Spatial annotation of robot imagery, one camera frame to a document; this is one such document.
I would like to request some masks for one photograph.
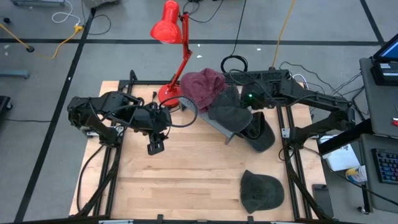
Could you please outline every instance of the small can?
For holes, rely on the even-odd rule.
[[[367,181],[368,177],[366,175],[365,165],[348,169],[346,171],[346,178],[355,184]]]

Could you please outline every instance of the wooden board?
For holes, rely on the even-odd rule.
[[[100,95],[117,90],[118,82],[103,82]],[[150,102],[158,85],[134,85],[133,95]],[[308,107],[292,107],[298,127],[311,123]],[[282,149],[276,110],[263,111],[272,127],[275,144],[263,153],[256,153],[243,139],[235,137],[226,146],[225,136],[201,118],[187,128],[172,128],[165,143],[165,151],[154,156],[147,154],[149,140],[141,133],[126,131],[111,218],[156,219],[163,214],[168,220],[247,220],[248,214],[239,199],[239,183],[247,169],[255,174],[271,175],[282,182],[285,199],[272,210],[251,214],[254,220],[292,221],[292,204],[285,164],[278,159]],[[174,124],[186,124],[193,118],[190,110],[172,113]],[[305,145],[317,150],[314,140]],[[83,163],[99,148],[98,138],[88,140]],[[88,165],[83,175],[81,206],[90,199],[98,186],[104,150]],[[308,191],[312,184],[324,184],[320,158],[302,150]],[[298,203],[304,217],[301,194]],[[76,194],[70,214],[75,214]]]

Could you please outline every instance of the computer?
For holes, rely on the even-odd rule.
[[[371,69],[377,85],[398,85],[398,34],[372,57]]]

